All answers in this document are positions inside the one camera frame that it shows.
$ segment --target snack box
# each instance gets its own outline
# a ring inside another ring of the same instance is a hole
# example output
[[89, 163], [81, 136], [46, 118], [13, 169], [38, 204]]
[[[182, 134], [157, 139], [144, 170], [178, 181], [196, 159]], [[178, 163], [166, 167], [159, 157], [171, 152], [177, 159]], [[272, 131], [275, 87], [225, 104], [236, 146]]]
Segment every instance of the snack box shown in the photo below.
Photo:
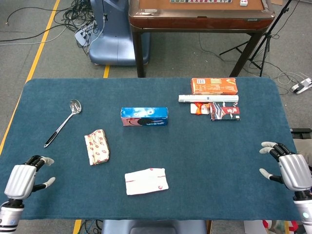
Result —
[[193, 95], [236, 95], [235, 78], [192, 78]]
[[240, 120], [237, 102], [213, 102], [210, 105], [211, 120]]

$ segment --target silver robot hand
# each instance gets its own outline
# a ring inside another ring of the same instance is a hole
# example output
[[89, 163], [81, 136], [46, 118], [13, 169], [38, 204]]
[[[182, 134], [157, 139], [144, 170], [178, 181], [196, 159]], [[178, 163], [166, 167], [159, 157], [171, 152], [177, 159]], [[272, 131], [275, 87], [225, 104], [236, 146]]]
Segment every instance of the silver robot hand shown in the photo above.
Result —
[[24, 199], [28, 198], [32, 192], [45, 189], [53, 184], [55, 177], [43, 184], [35, 185], [37, 171], [44, 164], [50, 166], [53, 163], [51, 158], [32, 156], [26, 163], [14, 166], [4, 191], [9, 200], [0, 206], [1, 234], [15, 232], [24, 210]]
[[312, 234], [312, 195], [310, 194], [312, 176], [304, 157], [289, 151], [281, 143], [266, 141], [261, 145], [263, 148], [260, 153], [269, 153], [273, 156], [279, 165], [281, 176], [272, 175], [263, 168], [260, 168], [261, 174], [269, 180], [285, 184], [289, 190], [294, 191], [293, 202], [307, 234]]

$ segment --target gray carpet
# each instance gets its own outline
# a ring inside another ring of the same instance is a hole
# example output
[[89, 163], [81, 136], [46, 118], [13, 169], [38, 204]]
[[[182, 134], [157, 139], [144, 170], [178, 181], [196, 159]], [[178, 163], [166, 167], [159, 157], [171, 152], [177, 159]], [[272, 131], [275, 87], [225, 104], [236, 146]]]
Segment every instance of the gray carpet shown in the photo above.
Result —
[[[69, 6], [71, 0], [61, 0], [59, 9]], [[297, 1], [290, 4], [290, 12]], [[8, 14], [20, 7], [37, 6], [52, 9], [54, 1], [48, 0], [2, 0], [0, 3], [0, 40], [27, 37], [45, 29], [50, 12], [25, 9], [12, 16], [10, 26], [5, 24]], [[281, 9], [274, 6], [276, 13]], [[283, 71], [302, 72], [312, 76], [312, 4], [300, 2], [284, 29], [279, 33], [280, 39], [272, 40], [271, 51], [267, 61]], [[287, 13], [278, 24], [280, 28], [290, 13]], [[55, 37], [61, 27], [50, 32], [48, 39]], [[65, 31], [55, 41], [46, 43], [34, 78], [70, 78], [102, 77], [104, 67], [93, 65], [87, 56], [78, 49], [73, 40], [73, 33]], [[205, 49], [220, 53], [244, 42], [246, 35], [201, 34]], [[27, 42], [40, 41], [30, 39]], [[15, 104], [34, 60], [39, 45], [0, 46], [0, 140], [9, 123]], [[239, 54], [232, 51], [223, 55], [224, 59], [237, 60]], [[151, 59], [147, 66], [148, 77], [226, 77], [231, 72], [234, 62], [222, 62], [215, 56], [200, 50], [198, 34], [152, 35]], [[246, 69], [253, 73], [258, 70]], [[276, 77], [280, 71], [265, 65], [265, 74]], [[111, 67], [109, 77], [135, 77], [135, 67]], [[242, 71], [240, 76], [251, 76]], [[281, 95], [284, 108], [291, 127], [312, 127], [312, 92], [295, 95]], [[72, 233], [73, 220], [33, 220], [21, 221], [18, 233]], [[215, 221], [213, 234], [242, 234], [243, 223], [236, 221]]]

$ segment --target yellow floor line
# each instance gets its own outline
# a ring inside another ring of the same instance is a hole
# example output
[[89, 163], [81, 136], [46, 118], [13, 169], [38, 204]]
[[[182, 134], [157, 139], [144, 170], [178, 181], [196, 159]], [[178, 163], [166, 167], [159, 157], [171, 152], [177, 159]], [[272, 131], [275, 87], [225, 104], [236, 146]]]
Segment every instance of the yellow floor line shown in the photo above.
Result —
[[[53, 7], [53, 10], [54, 10], [54, 11], [52, 11], [52, 13], [51, 13], [50, 19], [49, 19], [49, 21], [48, 21], [48, 24], [47, 24], [45, 30], [51, 28], [51, 25], [52, 25], [52, 23], [53, 23], [53, 18], [54, 18], [54, 16], [55, 16], [56, 10], [57, 10], [57, 8], [58, 8], [58, 6], [59, 6], [59, 1], [60, 1], [60, 0], [57, 0], [57, 1], [55, 2], [55, 4], [54, 4], [54, 7]], [[43, 37], [42, 37], [42, 40], [41, 40], [41, 44], [40, 44], [39, 49], [38, 49], [38, 51], [37, 51], [37, 53], [36, 53], [36, 56], [35, 56], [33, 65], [32, 65], [31, 68], [30, 68], [30, 72], [29, 72], [29, 74], [28, 74], [28, 77], [27, 77], [27, 79], [26, 79], [26, 82], [30, 81], [30, 80], [32, 79], [34, 73], [35, 73], [35, 69], [36, 69], [37, 63], [38, 63], [38, 61], [39, 61], [41, 52], [42, 52], [43, 47], [44, 47], [44, 44], [45, 44], [44, 41], [47, 40], [48, 34], [49, 34], [49, 31], [46, 31], [46, 32], [43, 34]]]
[[105, 66], [103, 78], [108, 78], [109, 68], [110, 68], [110, 65], [106, 65], [106, 66]]
[[81, 223], [82, 223], [82, 220], [81, 220], [81, 219], [77, 219], [77, 220], [75, 221], [73, 234], [78, 234], [78, 233], [79, 233], [80, 227], [81, 227]]
[[[60, 1], [60, 0], [57, 0], [57, 1], [55, 2], [54, 7], [53, 7], [53, 10], [57, 10], [57, 8], [58, 8], [58, 6], [59, 6], [59, 1]], [[50, 19], [49, 19], [49, 21], [48, 21], [48, 24], [47, 24], [47, 26], [46, 26], [46, 30], [49, 29], [49, 28], [51, 28], [51, 25], [52, 25], [52, 23], [53, 23], [53, 18], [54, 18], [55, 13], [56, 13], [56, 11], [52, 11], [51, 16], [50, 16]], [[48, 34], [49, 34], [49, 31], [46, 31], [46, 32], [43, 34], [43, 37], [42, 37], [41, 42], [46, 41], [46, 39], [47, 39], [47, 37], [48, 37]], [[37, 50], [35, 59], [34, 59], [34, 61], [33, 61], [33, 65], [31, 66], [30, 71], [29, 71], [29, 73], [28, 73], [26, 82], [30, 81], [30, 80], [33, 78], [33, 75], [34, 75], [36, 66], [37, 66], [37, 64], [38, 64], [38, 61], [39, 61], [41, 52], [42, 52], [42, 50], [43, 50], [43, 47], [44, 47], [44, 43], [41, 43], [40, 46], [39, 46], [39, 49]], [[4, 133], [4, 136], [3, 136], [3, 139], [2, 139], [2, 141], [1, 141], [1, 144], [0, 144], [0, 155], [1, 155], [1, 153], [2, 153], [2, 150], [3, 150], [3, 147], [4, 147], [4, 142], [5, 142], [5, 139], [6, 139], [7, 135], [8, 135], [8, 132], [9, 132], [9, 130], [10, 130], [10, 127], [11, 127], [11, 124], [12, 124], [12, 120], [13, 120], [13, 117], [14, 117], [14, 114], [15, 114], [15, 111], [16, 111], [16, 108], [17, 108], [19, 102], [20, 102], [20, 96], [19, 96], [19, 99], [18, 99], [18, 101], [17, 101], [17, 103], [16, 103], [16, 106], [15, 106], [15, 109], [14, 109], [14, 111], [13, 111], [13, 114], [12, 114], [12, 116], [11, 116], [9, 125], [8, 125], [8, 127], [6, 128], [5, 133]]]
[[285, 221], [285, 233], [289, 234], [289, 223], [288, 223], [288, 221]]
[[20, 102], [20, 96], [19, 96], [18, 102], [17, 102], [17, 104], [16, 104], [16, 106], [15, 106], [15, 109], [14, 109], [14, 111], [13, 111], [13, 114], [12, 114], [12, 116], [11, 116], [9, 125], [8, 125], [8, 127], [6, 128], [5, 133], [4, 133], [4, 136], [3, 136], [3, 139], [2, 139], [2, 141], [1, 141], [1, 144], [0, 144], [0, 155], [1, 155], [1, 152], [2, 152], [2, 150], [3, 150], [4, 142], [5, 142], [6, 136], [8, 135], [8, 132], [9, 132], [9, 129], [10, 129], [10, 126], [11, 126], [11, 123], [12, 123], [12, 120], [13, 120], [13, 117], [14, 117], [14, 114], [15, 114], [16, 108], [18, 107], [18, 103], [19, 103], [19, 102]]

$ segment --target wooden table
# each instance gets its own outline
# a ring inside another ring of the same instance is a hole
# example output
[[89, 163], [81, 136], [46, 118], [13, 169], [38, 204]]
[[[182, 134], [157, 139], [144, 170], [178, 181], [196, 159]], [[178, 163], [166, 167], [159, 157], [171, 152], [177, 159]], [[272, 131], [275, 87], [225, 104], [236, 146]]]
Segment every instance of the wooden table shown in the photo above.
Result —
[[145, 32], [247, 33], [250, 40], [230, 76], [236, 77], [247, 62], [275, 13], [270, 0], [249, 0], [248, 6], [231, 3], [170, 3], [169, 0], [130, 0], [137, 76], [144, 77], [141, 34]]

